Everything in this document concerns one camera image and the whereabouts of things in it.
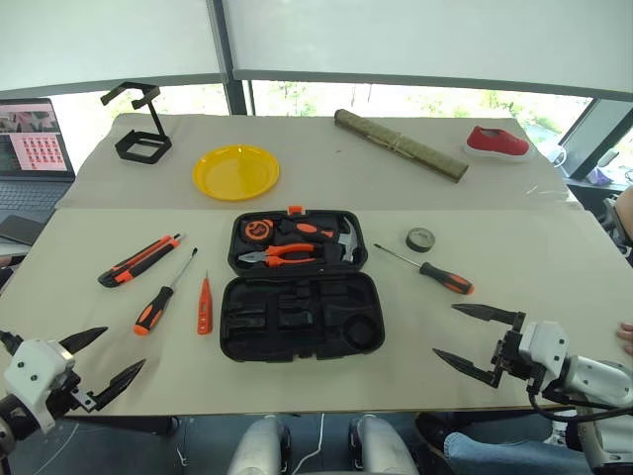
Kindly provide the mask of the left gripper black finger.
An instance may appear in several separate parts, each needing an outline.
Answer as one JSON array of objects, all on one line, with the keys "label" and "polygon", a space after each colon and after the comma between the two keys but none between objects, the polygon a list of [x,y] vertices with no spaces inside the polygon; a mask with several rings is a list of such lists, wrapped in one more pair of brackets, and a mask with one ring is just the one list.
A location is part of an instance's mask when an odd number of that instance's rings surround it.
[{"label": "left gripper black finger", "polygon": [[100,335],[108,330],[107,327],[96,327],[82,332],[74,333],[60,340],[58,343],[69,353],[75,354],[90,345]]},{"label": "left gripper black finger", "polygon": [[104,409],[120,394],[122,394],[137,377],[144,364],[145,359],[141,359],[114,376],[107,388],[99,394],[93,396],[93,400],[95,402],[94,410],[100,411]]}]

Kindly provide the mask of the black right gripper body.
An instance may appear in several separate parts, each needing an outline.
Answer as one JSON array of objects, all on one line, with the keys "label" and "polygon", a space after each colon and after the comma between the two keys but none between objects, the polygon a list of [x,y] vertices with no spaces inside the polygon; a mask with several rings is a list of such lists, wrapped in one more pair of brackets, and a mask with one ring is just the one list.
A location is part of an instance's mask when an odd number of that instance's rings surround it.
[{"label": "black right gripper body", "polygon": [[510,325],[510,330],[497,342],[491,359],[491,363],[495,368],[493,370],[494,388],[498,387],[504,372],[520,380],[527,380],[531,375],[531,365],[523,359],[519,352],[524,319],[525,314],[522,312],[494,312],[494,321]]}]

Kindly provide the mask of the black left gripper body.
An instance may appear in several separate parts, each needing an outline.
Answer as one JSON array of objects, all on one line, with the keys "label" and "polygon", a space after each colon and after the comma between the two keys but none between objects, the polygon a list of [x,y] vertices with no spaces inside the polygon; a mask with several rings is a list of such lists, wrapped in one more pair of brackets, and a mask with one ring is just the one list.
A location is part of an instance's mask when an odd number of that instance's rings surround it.
[{"label": "black left gripper body", "polygon": [[46,408],[52,415],[66,415],[79,408],[87,413],[96,410],[95,399],[80,387],[80,382],[81,378],[74,371],[65,374],[63,383],[46,399]]}]

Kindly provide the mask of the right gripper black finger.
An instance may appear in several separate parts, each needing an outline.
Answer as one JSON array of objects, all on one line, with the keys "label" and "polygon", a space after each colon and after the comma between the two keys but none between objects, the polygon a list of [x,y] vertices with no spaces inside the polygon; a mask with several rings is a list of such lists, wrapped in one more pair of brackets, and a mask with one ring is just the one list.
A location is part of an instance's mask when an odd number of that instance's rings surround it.
[{"label": "right gripper black finger", "polygon": [[460,373],[476,379],[490,387],[497,388],[500,381],[500,374],[495,370],[485,371],[474,365],[470,360],[455,355],[453,353],[433,348],[432,351],[444,362],[459,371]]},{"label": "right gripper black finger", "polygon": [[500,322],[512,328],[521,328],[525,319],[523,312],[506,311],[484,304],[453,304],[451,308],[482,321]]}]

